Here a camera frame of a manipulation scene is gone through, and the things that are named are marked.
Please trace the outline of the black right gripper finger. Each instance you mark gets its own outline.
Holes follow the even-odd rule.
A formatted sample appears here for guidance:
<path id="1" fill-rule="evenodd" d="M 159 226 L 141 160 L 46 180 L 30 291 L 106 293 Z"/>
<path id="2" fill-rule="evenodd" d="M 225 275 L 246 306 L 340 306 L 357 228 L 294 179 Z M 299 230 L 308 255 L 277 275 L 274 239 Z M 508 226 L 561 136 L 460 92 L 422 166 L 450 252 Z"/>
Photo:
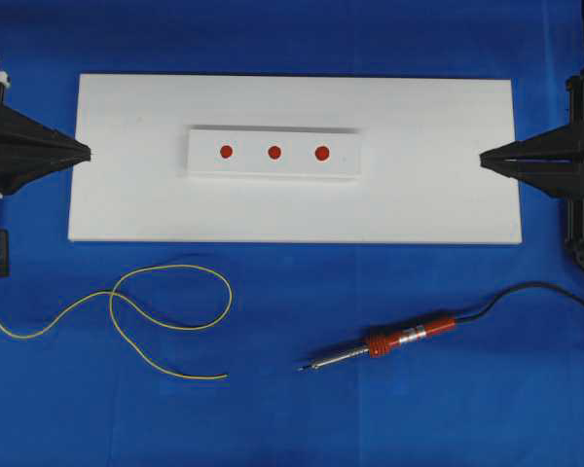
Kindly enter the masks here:
<path id="1" fill-rule="evenodd" d="M 567 162 L 481 161 L 481 166 L 524 182 L 548 196 L 583 196 L 577 166 Z"/>
<path id="2" fill-rule="evenodd" d="M 525 140 L 488 150 L 480 155 L 481 161 L 513 161 L 513 160 L 569 160 L 577 154 L 579 141 L 583 134 L 584 122 L 543 132 Z"/>

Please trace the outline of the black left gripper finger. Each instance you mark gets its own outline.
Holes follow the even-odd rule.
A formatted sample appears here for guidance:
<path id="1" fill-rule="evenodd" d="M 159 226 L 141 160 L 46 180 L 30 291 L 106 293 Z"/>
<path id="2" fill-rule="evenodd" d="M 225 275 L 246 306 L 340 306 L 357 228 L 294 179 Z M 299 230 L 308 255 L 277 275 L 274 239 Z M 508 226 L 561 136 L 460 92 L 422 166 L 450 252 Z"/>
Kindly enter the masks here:
<path id="1" fill-rule="evenodd" d="M 81 162 L 91 157 L 68 156 L 49 159 L 0 158 L 0 194 L 13 195 L 24 185 Z"/>
<path id="2" fill-rule="evenodd" d="M 43 126 L 6 105 L 0 105 L 0 144 L 70 150 L 85 158 L 91 156 L 91 149 L 87 145 L 56 129 Z"/>

